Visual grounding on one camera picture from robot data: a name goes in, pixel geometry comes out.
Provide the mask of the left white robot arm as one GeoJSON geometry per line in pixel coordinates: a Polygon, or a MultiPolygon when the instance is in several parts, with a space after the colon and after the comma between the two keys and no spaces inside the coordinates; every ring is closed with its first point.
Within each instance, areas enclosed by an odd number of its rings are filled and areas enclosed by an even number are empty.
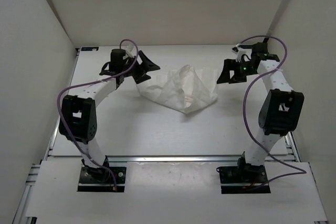
{"type": "Polygon", "coordinates": [[[132,53],[132,47],[112,49],[110,60],[99,73],[107,78],[87,84],[76,95],[66,95],[61,102],[62,120],[59,132],[74,143],[82,156],[83,165],[93,168],[92,176],[98,182],[105,182],[110,176],[107,158],[103,155],[96,140],[97,106],[112,92],[116,91],[125,78],[132,77],[136,84],[151,77],[148,72],[160,70],[143,51],[132,53]]]}

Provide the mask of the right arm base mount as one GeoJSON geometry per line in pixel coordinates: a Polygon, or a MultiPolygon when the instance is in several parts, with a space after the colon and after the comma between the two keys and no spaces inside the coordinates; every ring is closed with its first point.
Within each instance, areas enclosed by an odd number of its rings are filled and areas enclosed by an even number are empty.
{"type": "Polygon", "coordinates": [[[221,194],[270,194],[267,173],[264,165],[254,166],[246,163],[241,156],[235,166],[220,166],[221,194]]]}

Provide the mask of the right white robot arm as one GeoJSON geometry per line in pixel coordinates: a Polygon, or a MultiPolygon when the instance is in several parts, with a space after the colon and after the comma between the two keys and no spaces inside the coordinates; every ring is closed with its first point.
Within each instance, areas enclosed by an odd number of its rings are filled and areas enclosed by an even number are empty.
{"type": "Polygon", "coordinates": [[[254,177],[254,169],[264,165],[273,146],[296,129],[305,98],[288,84],[280,70],[279,57],[269,53],[266,43],[252,45],[249,57],[240,45],[234,46],[232,51],[236,58],[224,61],[217,83],[243,83],[248,76],[255,76],[252,84],[262,80],[267,91],[258,115],[257,136],[252,138],[253,144],[241,157],[244,164],[236,168],[236,177],[247,182],[254,177]]]}

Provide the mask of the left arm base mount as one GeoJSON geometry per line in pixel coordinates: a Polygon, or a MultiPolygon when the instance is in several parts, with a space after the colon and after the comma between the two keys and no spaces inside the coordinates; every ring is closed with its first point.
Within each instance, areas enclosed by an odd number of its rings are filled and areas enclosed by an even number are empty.
{"type": "Polygon", "coordinates": [[[125,190],[125,179],[127,168],[123,166],[110,167],[113,172],[116,185],[110,173],[105,169],[94,169],[82,166],[79,181],[78,192],[105,192],[105,193],[123,193],[125,190]]]}

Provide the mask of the white pleated skirt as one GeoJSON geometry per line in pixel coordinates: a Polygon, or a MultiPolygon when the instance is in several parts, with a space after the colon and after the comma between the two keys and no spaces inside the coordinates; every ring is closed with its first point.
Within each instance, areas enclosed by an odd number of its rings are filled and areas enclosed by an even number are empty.
{"type": "Polygon", "coordinates": [[[190,114],[217,100],[217,78],[217,69],[185,65],[179,70],[156,74],[136,87],[150,101],[190,114]]]}

